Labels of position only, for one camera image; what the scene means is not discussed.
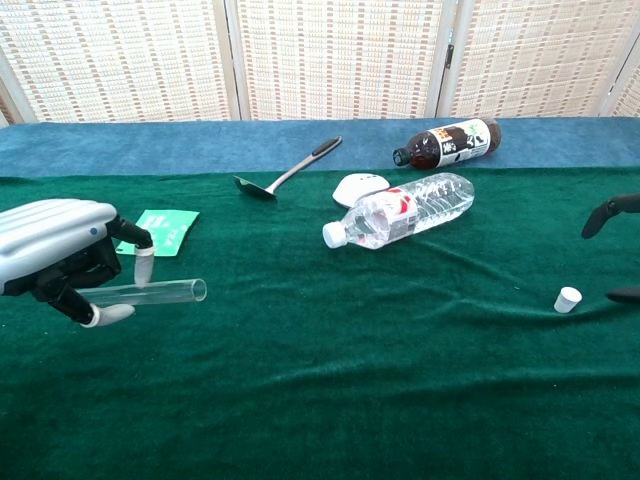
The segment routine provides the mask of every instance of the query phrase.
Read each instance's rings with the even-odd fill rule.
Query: spatula handle
[[[302,170],[304,168],[307,168],[309,165],[311,165],[316,160],[319,160],[320,158],[324,157],[327,153],[329,153],[331,150],[336,148],[341,143],[342,143],[342,137],[332,138],[331,140],[328,140],[328,141],[324,142],[322,145],[320,145],[319,147],[315,148],[311,152],[311,155],[309,155],[307,158],[302,160],[300,163],[294,165],[289,170],[287,170],[285,173],[280,175],[280,177],[278,177],[275,182],[273,182],[271,185],[269,185],[266,190],[269,193],[274,193],[276,188],[278,188],[284,182],[289,180],[289,178],[291,178],[295,173],[299,172],[300,170]]]

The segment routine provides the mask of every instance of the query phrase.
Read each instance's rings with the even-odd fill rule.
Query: woven screen
[[[629,83],[622,91],[618,103],[613,109],[617,117],[640,117],[640,65],[631,75]]]
[[[0,2],[0,48],[39,121],[228,119],[212,1]]]
[[[251,118],[424,114],[441,2],[236,3]]]
[[[640,0],[476,0],[454,116],[595,114]]]

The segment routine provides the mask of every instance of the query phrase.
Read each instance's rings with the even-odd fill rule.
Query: bottle cap
[[[347,244],[347,232],[340,222],[327,223],[322,227],[322,237],[329,248],[343,247]]]
[[[582,300],[582,294],[573,287],[563,287],[553,305],[558,313],[569,313]]]
[[[398,167],[409,165],[411,157],[411,152],[404,147],[397,148],[393,151],[393,161]]]

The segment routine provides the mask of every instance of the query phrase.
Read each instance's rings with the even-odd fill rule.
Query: bottle label
[[[384,209],[392,242],[413,233],[418,220],[418,206],[413,196],[402,188],[392,187],[376,194],[376,199]]]
[[[475,118],[429,130],[440,145],[438,167],[479,157],[489,150],[491,132],[482,120]]]

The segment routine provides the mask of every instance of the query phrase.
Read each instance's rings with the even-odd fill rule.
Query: white bottle cap
[[[347,232],[340,222],[327,223],[322,227],[322,236],[329,248],[343,247],[347,244]]]
[[[560,290],[553,308],[558,313],[569,313],[582,300],[582,294],[573,287],[564,287]]]

